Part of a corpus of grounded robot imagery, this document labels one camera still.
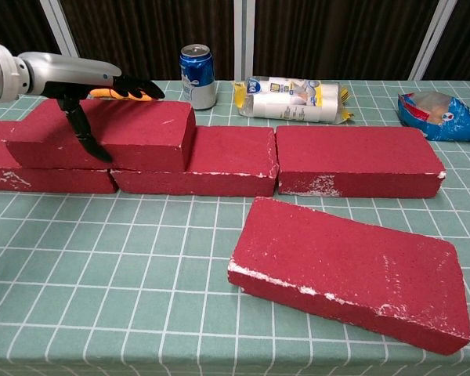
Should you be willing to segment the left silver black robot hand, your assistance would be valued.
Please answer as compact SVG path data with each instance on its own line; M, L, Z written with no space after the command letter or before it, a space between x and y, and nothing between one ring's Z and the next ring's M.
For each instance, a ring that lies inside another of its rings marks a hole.
M29 93L55 99L85 151L106 163L112 162L112 157L93 136L80 101L93 89L113 89L123 97L165 97L151 80L122 74L119 67L108 62L47 52L23 52L19 58L30 73Z

